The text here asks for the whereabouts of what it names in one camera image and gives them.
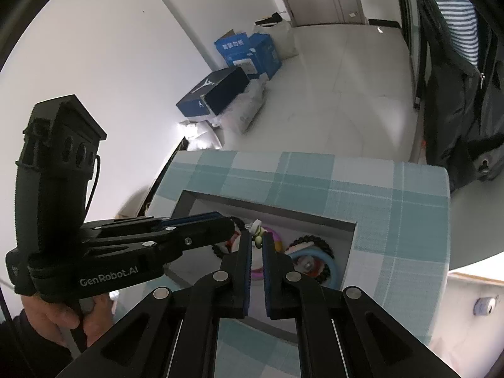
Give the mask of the person's left hand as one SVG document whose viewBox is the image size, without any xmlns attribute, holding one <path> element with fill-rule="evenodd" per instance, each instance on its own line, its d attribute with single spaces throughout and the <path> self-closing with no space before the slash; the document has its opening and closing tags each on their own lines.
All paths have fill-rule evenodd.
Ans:
<svg viewBox="0 0 504 378">
<path fill-rule="evenodd" d="M 113 326 L 113 301 L 109 295 L 93 298 L 93 310 L 80 321 L 78 315 L 64 304 L 43 301 L 39 295 L 20 297 L 26 317 L 34 330 L 46 340 L 65 347 L 61 329 L 83 327 L 86 346 L 92 346 Z"/>
</svg>

